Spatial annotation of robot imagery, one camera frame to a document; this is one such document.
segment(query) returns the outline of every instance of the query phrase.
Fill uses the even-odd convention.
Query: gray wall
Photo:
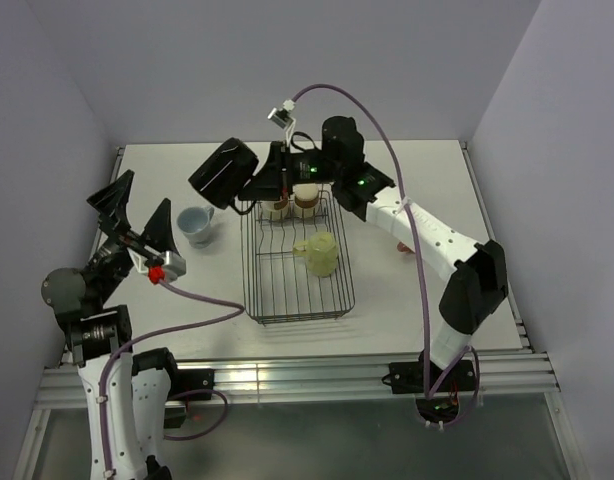
[[[543,0],[473,140],[520,310],[614,478],[614,0]]]
[[[0,0],[0,479],[10,478],[41,370],[62,335],[40,298],[46,273],[86,259],[86,195],[112,150],[28,5]]]
[[[366,100],[393,138],[470,138],[539,0],[29,3],[123,144],[277,138],[267,113],[314,82]],[[334,113],[360,118],[315,94],[301,128]]]

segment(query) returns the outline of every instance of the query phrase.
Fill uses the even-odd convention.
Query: dish rack
[[[262,217],[257,203],[241,218],[245,308],[262,325],[337,318],[356,302],[338,202],[322,189],[313,217],[299,218],[293,211],[292,199],[288,216],[272,221]],[[331,232],[339,246],[338,267],[322,278],[307,270],[304,258],[292,253],[296,243],[319,231]]]

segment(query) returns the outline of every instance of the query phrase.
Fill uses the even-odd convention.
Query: table
[[[264,161],[268,143],[248,143]],[[204,205],[187,182],[188,177],[218,144],[130,145],[117,175],[127,169],[136,175],[128,219],[142,231],[163,197],[172,201],[172,218],[188,206]],[[467,165],[457,141],[396,141],[406,189],[417,203],[457,231],[481,242],[487,229]],[[386,174],[394,169],[381,142],[367,142],[367,160]],[[242,301],[240,217],[233,211],[217,211],[213,227],[216,239],[203,250],[192,249],[174,221],[174,239],[187,260],[187,275],[179,288],[208,296]],[[354,279],[356,305],[337,320],[319,320],[263,327],[242,315],[219,325],[156,337],[138,344],[136,352],[166,345],[178,360],[324,357],[415,353],[422,350],[422,321],[416,261],[396,250],[397,242],[385,232],[344,214],[344,225]],[[441,321],[438,302],[444,284],[431,268],[425,268],[431,307],[432,330]],[[210,319],[224,308],[178,296],[136,272],[121,284],[108,306],[129,307],[133,335],[159,328]],[[522,347],[512,310],[505,301],[478,330],[473,345],[484,351],[518,350]]]

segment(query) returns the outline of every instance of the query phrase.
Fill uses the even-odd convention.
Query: yellow-green cup
[[[293,248],[294,255],[305,257],[307,270],[319,277],[327,277],[336,270],[338,251],[338,242],[329,232],[317,232]]]

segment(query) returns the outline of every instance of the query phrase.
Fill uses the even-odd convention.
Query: black wire basket
[[[260,203],[241,219],[243,289],[247,314],[262,325],[337,318],[354,308],[354,283],[342,209],[321,190],[311,218],[263,218]],[[293,246],[316,232],[331,232],[339,246],[338,266],[328,277],[309,272]]]

